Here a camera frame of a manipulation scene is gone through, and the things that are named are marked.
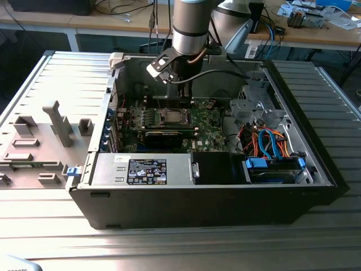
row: desk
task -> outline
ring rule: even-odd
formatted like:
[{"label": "desk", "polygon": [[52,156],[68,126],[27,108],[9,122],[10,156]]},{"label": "desk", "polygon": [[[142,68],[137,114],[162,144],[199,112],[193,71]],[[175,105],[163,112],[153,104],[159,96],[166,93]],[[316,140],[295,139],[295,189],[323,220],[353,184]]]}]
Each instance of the desk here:
[{"label": "desk", "polygon": [[[16,29],[21,28],[5,11],[0,0],[0,28]],[[119,0],[111,0],[112,6],[119,4]],[[287,18],[274,15],[278,8],[284,3],[282,0],[266,0],[267,9],[276,25],[286,28],[286,34],[281,43],[282,46],[303,47],[328,50],[355,51],[361,43],[360,30],[343,30],[330,23],[325,23],[323,29],[301,28],[294,29],[287,27]],[[146,2],[136,2],[131,7],[120,8],[119,11],[131,10],[144,6]],[[114,16],[100,14],[93,11],[90,16],[76,16],[70,14],[48,14],[39,12],[15,12],[6,1],[6,6],[14,18],[26,29],[32,31],[58,32],[68,36],[72,51],[80,51],[77,41],[77,34],[95,34],[108,36],[148,37],[149,16],[152,7],[147,7],[131,12],[130,23],[127,23]],[[107,11],[107,4],[100,6]],[[350,12],[360,12],[361,8],[352,7]],[[168,8],[166,5],[159,5],[159,37],[164,38],[168,32]],[[255,49],[264,44],[268,39],[266,28],[259,26],[256,34],[250,34],[246,43],[249,44],[247,54],[254,55]]]}]

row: sticker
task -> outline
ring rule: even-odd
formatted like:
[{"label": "sticker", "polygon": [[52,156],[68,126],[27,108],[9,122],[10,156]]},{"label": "sticker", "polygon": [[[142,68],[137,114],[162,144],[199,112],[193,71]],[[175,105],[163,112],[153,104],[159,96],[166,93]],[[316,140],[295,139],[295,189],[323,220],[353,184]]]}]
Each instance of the sticker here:
[{"label": "sticker", "polygon": [[130,159],[127,183],[129,185],[166,185],[167,163],[165,159]]},{"label": "sticker", "polygon": [[128,163],[130,155],[116,155],[114,156],[114,163]]}]

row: green circuit board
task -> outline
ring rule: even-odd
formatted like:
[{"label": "green circuit board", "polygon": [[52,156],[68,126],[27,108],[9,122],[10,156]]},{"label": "green circuit board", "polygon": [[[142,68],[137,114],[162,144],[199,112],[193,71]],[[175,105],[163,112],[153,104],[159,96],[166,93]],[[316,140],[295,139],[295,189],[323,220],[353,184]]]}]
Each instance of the green circuit board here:
[{"label": "green circuit board", "polygon": [[[228,151],[221,131],[219,108],[206,108],[208,100],[198,100],[190,109],[144,108],[138,102],[127,108],[118,120],[123,152],[216,152]],[[184,135],[181,148],[149,149],[143,143],[148,131],[177,131]]]}]

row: warning label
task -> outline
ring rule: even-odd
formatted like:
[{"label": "warning label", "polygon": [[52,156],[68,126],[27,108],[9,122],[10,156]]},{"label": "warning label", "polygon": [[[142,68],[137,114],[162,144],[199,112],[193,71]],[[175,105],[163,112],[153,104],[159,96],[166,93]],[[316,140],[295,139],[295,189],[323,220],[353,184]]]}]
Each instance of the warning label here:
[{"label": "warning label", "polygon": [[129,185],[166,185],[166,159],[130,159],[128,167]]}]

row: workshop floor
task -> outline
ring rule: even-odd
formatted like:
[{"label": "workshop floor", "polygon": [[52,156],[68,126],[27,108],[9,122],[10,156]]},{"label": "workshop floor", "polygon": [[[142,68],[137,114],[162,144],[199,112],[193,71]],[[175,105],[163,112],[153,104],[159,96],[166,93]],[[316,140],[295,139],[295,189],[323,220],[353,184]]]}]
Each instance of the workshop floor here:
[{"label": "workshop floor", "polygon": [[[68,43],[66,37],[60,35],[52,35],[52,39],[46,38],[46,34],[40,32],[31,32],[34,37],[44,48],[49,50],[68,50]],[[0,113],[5,109],[9,100],[14,96],[23,81],[26,79],[32,68],[41,57],[39,47],[34,44],[31,38],[21,31],[16,32],[18,38],[17,43],[12,44],[9,40],[0,45]],[[110,43],[109,37],[97,36],[94,42],[94,37],[90,35],[81,35],[82,47],[87,51],[111,51],[112,48],[117,47],[119,43],[127,44],[126,42],[113,41]],[[146,39],[131,40],[132,48],[139,48],[138,44],[147,43]],[[310,49],[292,48],[288,55],[288,60],[304,61]],[[282,60],[285,55],[279,54],[278,59]],[[341,73],[344,70],[344,63],[347,61],[347,52],[337,52],[330,50],[323,50],[316,53],[312,58],[315,65],[323,67],[330,76],[337,82]],[[355,103],[357,107],[361,105],[361,100],[356,97],[356,91],[361,89],[361,68],[354,71],[351,77],[345,83],[343,90],[346,95]]]}]

